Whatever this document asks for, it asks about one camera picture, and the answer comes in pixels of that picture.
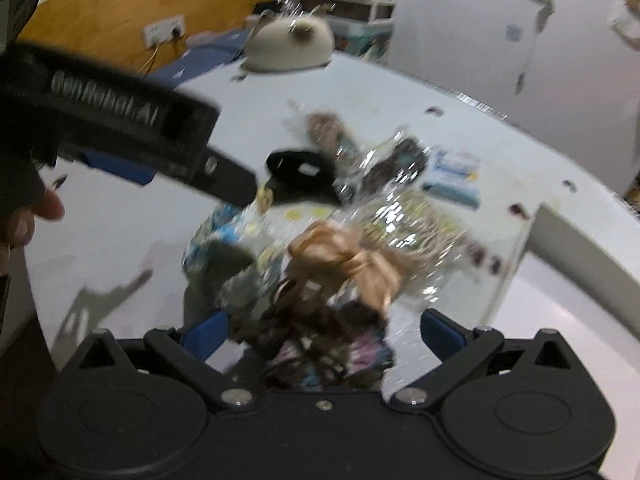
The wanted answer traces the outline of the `person's left hand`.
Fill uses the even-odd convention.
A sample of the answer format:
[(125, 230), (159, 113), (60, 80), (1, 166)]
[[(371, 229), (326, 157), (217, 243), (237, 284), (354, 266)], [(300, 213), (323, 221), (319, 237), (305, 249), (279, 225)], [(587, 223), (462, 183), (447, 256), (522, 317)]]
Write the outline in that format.
[(27, 245), (35, 234), (35, 220), (58, 221), (65, 209), (47, 188), (28, 158), (1, 164), (1, 274), (9, 270), (11, 249)]

